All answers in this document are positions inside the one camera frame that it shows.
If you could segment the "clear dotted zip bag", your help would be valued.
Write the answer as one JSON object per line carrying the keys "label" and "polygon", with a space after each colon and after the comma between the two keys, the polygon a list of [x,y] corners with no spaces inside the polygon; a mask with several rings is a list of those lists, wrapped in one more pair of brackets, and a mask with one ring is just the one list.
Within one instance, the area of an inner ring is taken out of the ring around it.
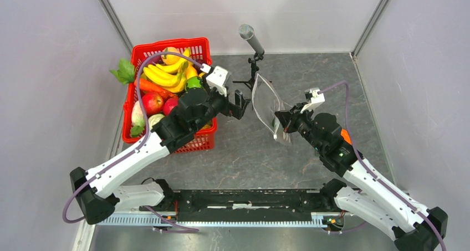
{"label": "clear dotted zip bag", "polygon": [[252,90],[253,110],[257,118],[270,131],[273,139],[286,146],[292,144],[290,135],[283,132],[281,123],[277,119],[276,128],[273,129],[271,122],[276,111],[289,110],[292,106],[285,103],[276,92],[274,86],[259,73],[256,74]]}

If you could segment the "red toy apple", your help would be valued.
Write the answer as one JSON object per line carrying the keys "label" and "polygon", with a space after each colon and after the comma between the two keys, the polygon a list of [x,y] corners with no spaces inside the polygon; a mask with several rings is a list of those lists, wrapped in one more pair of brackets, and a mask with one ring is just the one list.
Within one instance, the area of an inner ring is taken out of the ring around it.
{"label": "red toy apple", "polygon": [[175,108],[178,105],[178,97],[172,97],[169,98],[165,101],[163,108],[162,108],[162,113],[167,116],[170,114],[173,108]]}
{"label": "red toy apple", "polygon": [[142,97],[142,103],[148,116],[158,114],[164,106],[164,99],[159,93],[150,92]]}

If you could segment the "green toy watermelon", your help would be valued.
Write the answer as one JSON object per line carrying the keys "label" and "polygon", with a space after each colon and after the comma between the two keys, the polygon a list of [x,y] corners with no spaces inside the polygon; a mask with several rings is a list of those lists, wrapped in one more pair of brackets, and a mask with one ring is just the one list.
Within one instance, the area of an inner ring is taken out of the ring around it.
{"label": "green toy watermelon", "polygon": [[185,90],[203,88],[202,79],[199,76],[193,76],[187,80]]}

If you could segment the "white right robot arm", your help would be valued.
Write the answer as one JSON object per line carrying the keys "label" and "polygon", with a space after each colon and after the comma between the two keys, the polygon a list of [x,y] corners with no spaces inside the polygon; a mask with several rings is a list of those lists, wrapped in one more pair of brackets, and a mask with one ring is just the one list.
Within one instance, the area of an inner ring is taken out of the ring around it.
{"label": "white right robot arm", "polygon": [[448,215],[440,207],[428,208],[397,188],[343,138],[336,117],[328,113],[315,116],[296,107],[275,112],[284,132],[297,132],[317,152],[331,172],[354,184],[333,179],[322,188],[320,204],[327,211],[340,208],[350,212],[386,234],[398,250],[435,250],[441,247]]}

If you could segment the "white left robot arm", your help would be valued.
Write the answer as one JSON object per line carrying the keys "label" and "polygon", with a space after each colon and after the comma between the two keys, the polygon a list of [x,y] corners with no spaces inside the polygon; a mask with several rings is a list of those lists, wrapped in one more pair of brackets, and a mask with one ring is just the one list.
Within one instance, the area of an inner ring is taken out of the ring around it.
{"label": "white left robot arm", "polygon": [[189,89],[178,100],[171,112],[122,153],[94,168],[73,169],[69,176],[73,194],[63,209],[67,223],[67,210],[76,200],[87,224],[97,224],[123,203],[114,193],[118,187],[147,165],[174,153],[195,138],[209,121],[218,114],[241,119],[250,100],[241,91],[234,92],[235,102],[216,89]]}

